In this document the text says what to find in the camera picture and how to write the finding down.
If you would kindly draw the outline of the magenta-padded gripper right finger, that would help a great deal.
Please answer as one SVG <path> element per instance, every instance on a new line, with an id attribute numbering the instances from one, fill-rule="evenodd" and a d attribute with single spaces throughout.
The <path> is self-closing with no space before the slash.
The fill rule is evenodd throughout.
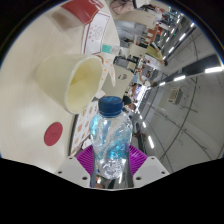
<path id="1" fill-rule="evenodd" d="M 124 171 L 124 188 L 141 188 L 169 175 L 156 156 L 147 156 L 134 146 L 129 147 Z"/>

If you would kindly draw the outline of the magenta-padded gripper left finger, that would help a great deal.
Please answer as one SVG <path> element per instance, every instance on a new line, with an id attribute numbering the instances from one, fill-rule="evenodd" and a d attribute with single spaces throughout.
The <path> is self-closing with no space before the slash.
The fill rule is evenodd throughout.
<path id="1" fill-rule="evenodd" d="M 77 156 L 67 157 L 55 171 L 55 175 L 84 188 L 94 187 L 96 169 L 92 146 L 88 146 Z"/>

